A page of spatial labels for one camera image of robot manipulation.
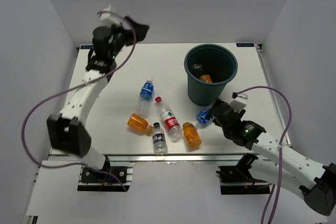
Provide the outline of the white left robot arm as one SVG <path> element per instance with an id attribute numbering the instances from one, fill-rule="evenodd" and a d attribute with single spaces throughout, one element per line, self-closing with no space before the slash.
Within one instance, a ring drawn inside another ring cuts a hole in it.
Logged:
<path id="1" fill-rule="evenodd" d="M 91 136 L 85 128 L 87 117 L 101 91 L 107 86 L 112 71 L 116 70 L 116 56 L 125 46 L 133 46 L 145 39 L 149 25 L 124 18 L 131 28 L 108 20 L 93 30 L 92 47 L 82 79 L 67 105 L 47 119 L 52 148 L 75 156 L 78 161 L 93 168 L 93 176 L 101 182 L 110 178 L 108 158 L 92 147 Z"/>

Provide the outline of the small blue label bottle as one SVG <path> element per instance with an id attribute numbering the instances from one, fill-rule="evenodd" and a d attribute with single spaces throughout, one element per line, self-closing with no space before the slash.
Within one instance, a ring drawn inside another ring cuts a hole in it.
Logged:
<path id="1" fill-rule="evenodd" d="M 192 64 L 190 67 L 190 71 L 194 71 L 194 72 L 202 72 L 203 70 L 204 70 L 204 67 L 201 63 Z"/>

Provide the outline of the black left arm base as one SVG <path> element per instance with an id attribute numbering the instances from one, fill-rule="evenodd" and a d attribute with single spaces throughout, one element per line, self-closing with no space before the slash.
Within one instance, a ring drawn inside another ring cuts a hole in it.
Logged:
<path id="1" fill-rule="evenodd" d="M 110 173 L 96 173 L 87 167 L 80 172 L 77 191 L 127 192 L 130 188 L 134 163 L 111 162 Z"/>

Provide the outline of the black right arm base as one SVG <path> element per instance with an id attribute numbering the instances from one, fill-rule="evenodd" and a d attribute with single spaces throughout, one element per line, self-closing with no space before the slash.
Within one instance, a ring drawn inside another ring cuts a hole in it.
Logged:
<path id="1" fill-rule="evenodd" d="M 220 182 L 221 195 L 266 195 L 270 184 L 252 177 L 250 169 L 260 159 L 254 154 L 245 154 L 236 165 L 219 166 L 216 171 Z"/>

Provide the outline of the tall blue label water bottle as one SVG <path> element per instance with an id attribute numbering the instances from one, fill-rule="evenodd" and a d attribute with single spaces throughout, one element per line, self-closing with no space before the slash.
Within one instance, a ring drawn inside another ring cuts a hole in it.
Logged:
<path id="1" fill-rule="evenodd" d="M 137 114 L 142 117 L 149 115 L 150 104 L 154 93 L 154 83 L 152 78 L 148 78 L 142 86 L 139 94 Z"/>

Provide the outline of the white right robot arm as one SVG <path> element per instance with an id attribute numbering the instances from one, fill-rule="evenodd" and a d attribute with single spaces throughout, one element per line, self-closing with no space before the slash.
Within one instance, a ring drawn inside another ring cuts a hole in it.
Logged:
<path id="1" fill-rule="evenodd" d="M 209 112 L 228 140 L 250 151 L 237 164 L 241 180 L 257 178 L 278 185 L 315 212 L 331 215 L 335 207 L 334 163 L 324 165 L 281 145 L 262 126 L 242 120 L 245 110 L 237 110 L 231 103 L 216 99 Z"/>

